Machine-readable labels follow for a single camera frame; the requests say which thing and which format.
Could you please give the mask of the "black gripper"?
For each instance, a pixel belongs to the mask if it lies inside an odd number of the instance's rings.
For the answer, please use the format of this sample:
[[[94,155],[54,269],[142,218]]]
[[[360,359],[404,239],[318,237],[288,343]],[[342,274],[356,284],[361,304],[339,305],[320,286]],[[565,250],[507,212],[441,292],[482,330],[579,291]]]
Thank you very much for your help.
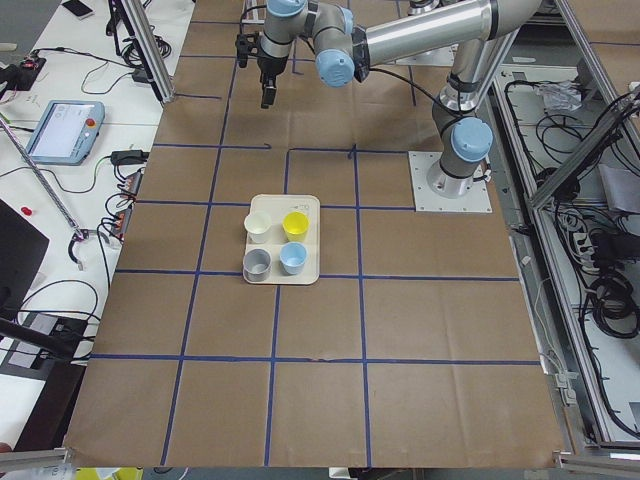
[[[247,67],[249,58],[257,60],[262,89],[260,106],[262,109],[269,109],[275,102],[276,80],[285,70],[290,45],[272,42],[265,34],[255,31],[239,33],[235,47],[236,63],[240,68]]]

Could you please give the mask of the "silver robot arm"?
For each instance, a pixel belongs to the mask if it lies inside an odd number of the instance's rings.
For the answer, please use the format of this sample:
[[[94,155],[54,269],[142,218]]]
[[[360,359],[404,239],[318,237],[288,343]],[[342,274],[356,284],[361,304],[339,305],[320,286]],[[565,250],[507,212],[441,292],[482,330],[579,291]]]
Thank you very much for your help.
[[[318,76],[334,88],[362,82],[397,60],[456,46],[446,83],[431,98],[443,151],[429,168],[426,182],[435,194],[458,199],[470,191],[494,139],[475,110],[519,29],[539,7],[537,1],[414,1],[409,16],[363,27],[351,10],[335,4],[269,1],[261,31],[237,35],[236,59],[245,67],[249,58],[256,58],[261,106],[267,109],[275,101],[276,79],[297,39],[310,42]]]

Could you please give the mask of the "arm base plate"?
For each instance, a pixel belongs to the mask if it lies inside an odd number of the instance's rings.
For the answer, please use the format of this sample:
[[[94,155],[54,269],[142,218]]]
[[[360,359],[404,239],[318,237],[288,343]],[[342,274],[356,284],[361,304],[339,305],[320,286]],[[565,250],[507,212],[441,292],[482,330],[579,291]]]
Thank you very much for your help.
[[[489,214],[493,212],[485,180],[475,181],[477,167],[467,179],[448,176],[440,165],[441,152],[409,151],[409,170],[418,213]]]

